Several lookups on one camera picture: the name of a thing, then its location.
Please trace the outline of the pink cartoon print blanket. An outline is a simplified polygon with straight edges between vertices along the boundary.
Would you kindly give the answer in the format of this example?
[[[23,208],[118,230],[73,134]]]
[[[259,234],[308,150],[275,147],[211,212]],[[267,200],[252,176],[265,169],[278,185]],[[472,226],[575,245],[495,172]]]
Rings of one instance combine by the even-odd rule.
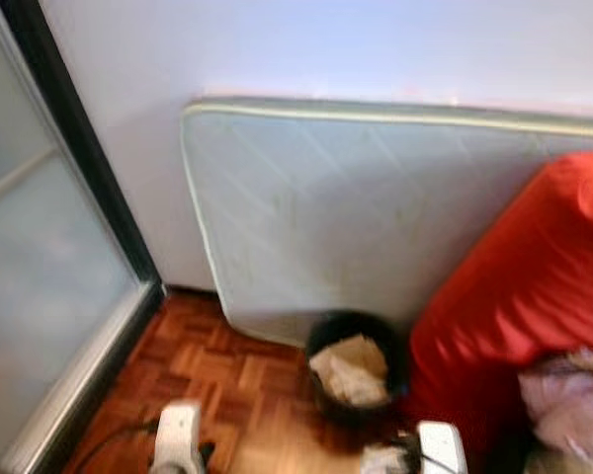
[[[593,349],[538,362],[518,382],[537,439],[593,464]]]

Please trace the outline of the black round waste bin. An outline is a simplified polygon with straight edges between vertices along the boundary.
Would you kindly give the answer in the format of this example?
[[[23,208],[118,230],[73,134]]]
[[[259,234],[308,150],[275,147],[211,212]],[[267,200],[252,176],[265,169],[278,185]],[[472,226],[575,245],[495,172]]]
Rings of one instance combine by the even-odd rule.
[[[385,353],[388,371],[382,378],[385,379],[387,398],[379,405],[354,407],[334,401],[319,387],[318,378],[310,369],[310,361],[328,345],[359,334],[374,340]],[[385,414],[392,403],[408,389],[408,356],[403,335],[397,333],[395,328],[374,313],[356,310],[332,310],[322,313],[306,335],[304,353],[309,366],[315,406],[332,423],[343,426],[367,424]]]

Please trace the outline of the crumpled white paper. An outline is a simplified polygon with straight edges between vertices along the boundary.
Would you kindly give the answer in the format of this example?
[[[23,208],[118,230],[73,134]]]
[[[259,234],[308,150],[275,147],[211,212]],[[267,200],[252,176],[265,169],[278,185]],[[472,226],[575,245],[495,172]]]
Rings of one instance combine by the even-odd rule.
[[[319,387],[343,405],[366,407],[385,402],[385,379],[334,354],[319,353],[310,361]]]

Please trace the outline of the brown cardboard piece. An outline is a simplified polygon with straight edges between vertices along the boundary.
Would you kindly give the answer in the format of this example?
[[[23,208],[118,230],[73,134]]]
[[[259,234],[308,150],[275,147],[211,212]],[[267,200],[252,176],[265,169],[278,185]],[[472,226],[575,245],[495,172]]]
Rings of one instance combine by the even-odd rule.
[[[359,367],[374,376],[387,375],[388,365],[385,353],[374,340],[366,338],[363,334],[328,345],[327,348],[319,352],[319,355],[346,362],[346,364]]]

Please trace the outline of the large red cushion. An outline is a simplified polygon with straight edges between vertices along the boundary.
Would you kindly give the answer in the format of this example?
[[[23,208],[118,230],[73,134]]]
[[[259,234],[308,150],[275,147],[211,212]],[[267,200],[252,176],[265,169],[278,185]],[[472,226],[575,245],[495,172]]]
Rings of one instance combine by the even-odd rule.
[[[593,348],[593,152],[545,164],[411,329],[403,411],[483,451],[526,423],[517,375]]]

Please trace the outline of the frosted glass sliding door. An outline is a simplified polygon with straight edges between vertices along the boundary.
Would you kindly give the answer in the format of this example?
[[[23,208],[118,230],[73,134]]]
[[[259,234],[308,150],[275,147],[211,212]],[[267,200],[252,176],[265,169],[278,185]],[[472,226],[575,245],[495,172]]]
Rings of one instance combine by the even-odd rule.
[[[0,9],[0,470],[57,468],[57,443],[150,288]]]

